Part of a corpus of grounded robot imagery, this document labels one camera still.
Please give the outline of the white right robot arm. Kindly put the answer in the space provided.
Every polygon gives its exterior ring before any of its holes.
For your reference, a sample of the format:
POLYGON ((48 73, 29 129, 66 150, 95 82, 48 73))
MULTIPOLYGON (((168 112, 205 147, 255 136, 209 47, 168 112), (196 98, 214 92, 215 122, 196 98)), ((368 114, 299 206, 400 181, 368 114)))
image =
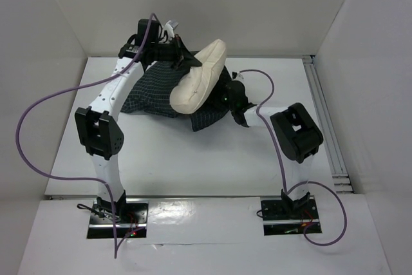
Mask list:
POLYGON ((240 81, 216 86, 210 102, 227 108, 240 126, 268 129, 281 170, 281 211, 287 218, 296 218, 308 210, 308 174, 324 138, 306 108, 299 102, 287 108, 253 104, 240 81))

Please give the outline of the cream white pillow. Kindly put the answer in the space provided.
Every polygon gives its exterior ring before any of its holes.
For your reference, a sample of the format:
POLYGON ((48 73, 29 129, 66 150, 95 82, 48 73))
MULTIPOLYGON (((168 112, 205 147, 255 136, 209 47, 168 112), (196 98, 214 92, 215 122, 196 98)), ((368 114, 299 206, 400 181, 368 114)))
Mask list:
POLYGON ((225 65, 227 45, 221 39, 216 39, 194 56, 201 66, 192 66, 169 97, 172 109, 184 115, 199 110, 211 94, 225 65))

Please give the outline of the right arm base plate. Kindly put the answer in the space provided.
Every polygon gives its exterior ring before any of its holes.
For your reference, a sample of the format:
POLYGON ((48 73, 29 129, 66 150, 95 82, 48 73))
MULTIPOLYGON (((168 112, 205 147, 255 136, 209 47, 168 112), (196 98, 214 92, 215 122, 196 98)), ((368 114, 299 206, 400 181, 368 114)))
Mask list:
POLYGON ((265 236, 322 233, 317 204, 311 198, 308 205, 296 213, 287 213, 280 198, 261 200, 261 208, 256 215, 263 221, 265 236))

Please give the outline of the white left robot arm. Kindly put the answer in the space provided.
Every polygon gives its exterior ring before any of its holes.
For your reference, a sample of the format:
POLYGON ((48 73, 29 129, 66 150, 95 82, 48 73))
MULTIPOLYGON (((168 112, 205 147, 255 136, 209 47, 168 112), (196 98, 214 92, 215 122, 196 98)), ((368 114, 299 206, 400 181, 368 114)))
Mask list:
POLYGON ((138 29, 120 49, 113 73, 94 101, 75 112, 79 140, 91 157, 98 186, 97 205, 113 223, 124 220, 128 207, 120 181, 118 154, 125 137, 117 121, 127 96, 142 74, 157 61, 170 62, 174 70, 201 66, 175 30, 174 20, 161 24, 141 19, 138 29))

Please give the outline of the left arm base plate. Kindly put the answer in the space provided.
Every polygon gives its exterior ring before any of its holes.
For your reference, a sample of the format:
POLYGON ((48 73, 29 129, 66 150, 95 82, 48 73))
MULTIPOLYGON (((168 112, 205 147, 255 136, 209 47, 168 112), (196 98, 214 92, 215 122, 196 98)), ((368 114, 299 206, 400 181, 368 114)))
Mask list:
MULTIPOLYGON (((100 210, 96 200, 91 207, 84 204, 77 207, 90 211, 87 239, 113 239, 112 214, 109 211, 100 210)), ((117 237, 146 238, 148 212, 147 200, 127 199, 126 214, 115 216, 117 237)))

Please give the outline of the dark checkered pillowcase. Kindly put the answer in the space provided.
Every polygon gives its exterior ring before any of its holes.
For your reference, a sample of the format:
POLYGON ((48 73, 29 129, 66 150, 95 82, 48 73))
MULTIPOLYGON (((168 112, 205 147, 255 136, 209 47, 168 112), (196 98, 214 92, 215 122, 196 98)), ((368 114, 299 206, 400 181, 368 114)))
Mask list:
MULTIPOLYGON (((184 115, 172 109, 169 97, 180 79, 188 74, 190 69, 174 70, 170 62, 156 62, 136 82, 121 107, 122 113, 132 114, 142 111, 148 114, 176 118, 187 116, 191 120, 194 132, 203 130, 221 120, 229 110, 219 110, 210 102, 211 95, 199 110, 190 115, 184 115)), ((233 81, 226 66, 219 77, 216 86, 222 86, 233 81)))

